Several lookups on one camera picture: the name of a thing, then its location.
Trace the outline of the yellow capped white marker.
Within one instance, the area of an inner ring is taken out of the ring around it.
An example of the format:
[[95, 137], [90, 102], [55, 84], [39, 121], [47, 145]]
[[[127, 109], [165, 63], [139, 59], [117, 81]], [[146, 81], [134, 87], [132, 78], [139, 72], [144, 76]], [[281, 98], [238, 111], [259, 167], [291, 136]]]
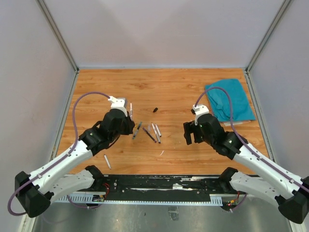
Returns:
[[130, 119], [133, 121], [133, 104], [130, 102], [130, 110], [129, 110]]

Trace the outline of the dark blue-green gel pen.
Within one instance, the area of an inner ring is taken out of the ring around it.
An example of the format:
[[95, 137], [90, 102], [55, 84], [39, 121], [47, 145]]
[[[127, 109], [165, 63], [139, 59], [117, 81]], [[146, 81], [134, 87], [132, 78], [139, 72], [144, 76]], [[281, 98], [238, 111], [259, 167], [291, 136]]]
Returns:
[[132, 139], [133, 139], [133, 140], [136, 138], [136, 136], [137, 136], [137, 134], [138, 134], [138, 132], [139, 132], [141, 126], [142, 126], [142, 121], [139, 122], [139, 124], [138, 124], [136, 130], [135, 130], [134, 133], [133, 133], [133, 136], [132, 136]]

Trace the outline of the white marker blue end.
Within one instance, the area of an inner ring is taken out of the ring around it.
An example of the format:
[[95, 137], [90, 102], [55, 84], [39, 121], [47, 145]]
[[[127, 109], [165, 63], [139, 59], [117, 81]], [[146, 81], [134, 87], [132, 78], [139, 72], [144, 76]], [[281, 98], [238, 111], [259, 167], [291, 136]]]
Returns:
[[158, 143], [160, 144], [160, 143], [161, 143], [161, 140], [160, 140], [159, 134], [158, 134], [158, 132], [157, 132], [157, 130], [156, 130], [156, 128], [155, 128], [155, 125], [154, 125], [154, 123], [151, 123], [151, 125], [152, 125], [152, 127], [153, 127], [154, 132], [155, 132], [157, 141], [158, 141]]

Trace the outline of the purple gel pen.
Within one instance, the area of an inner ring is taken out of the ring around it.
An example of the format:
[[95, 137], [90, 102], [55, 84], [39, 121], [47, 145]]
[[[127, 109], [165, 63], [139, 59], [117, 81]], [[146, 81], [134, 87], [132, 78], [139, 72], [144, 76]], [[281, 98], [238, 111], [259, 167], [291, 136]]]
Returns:
[[157, 143], [156, 139], [147, 131], [146, 128], [142, 127], [143, 131], [150, 137], [150, 139], [152, 141], [154, 141], [155, 143]]

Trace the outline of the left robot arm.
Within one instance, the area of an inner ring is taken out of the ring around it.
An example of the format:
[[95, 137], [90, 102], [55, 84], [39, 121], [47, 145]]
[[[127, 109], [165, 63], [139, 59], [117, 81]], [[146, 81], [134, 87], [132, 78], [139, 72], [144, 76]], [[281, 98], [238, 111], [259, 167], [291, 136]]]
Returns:
[[135, 126], [130, 113], [111, 109], [93, 127], [82, 133], [76, 144], [43, 167], [27, 174], [21, 171], [15, 176], [15, 197], [30, 218], [47, 210], [59, 198], [79, 190], [100, 190], [104, 175], [94, 165], [81, 172], [66, 174], [75, 166], [90, 159], [104, 149], [110, 148], [121, 135], [130, 135]]

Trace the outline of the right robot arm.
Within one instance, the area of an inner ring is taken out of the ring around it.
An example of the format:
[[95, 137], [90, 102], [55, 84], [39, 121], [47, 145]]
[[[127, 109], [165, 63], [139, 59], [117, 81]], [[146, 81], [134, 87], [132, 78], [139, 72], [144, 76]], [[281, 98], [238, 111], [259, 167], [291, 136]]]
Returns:
[[309, 179], [302, 178], [274, 163], [236, 132], [225, 131], [216, 117], [203, 114], [183, 124], [186, 143], [206, 142], [218, 154], [236, 161], [259, 179], [237, 169], [226, 168], [220, 175], [219, 189], [232, 190], [260, 198], [278, 208], [291, 222], [301, 224], [309, 212]]

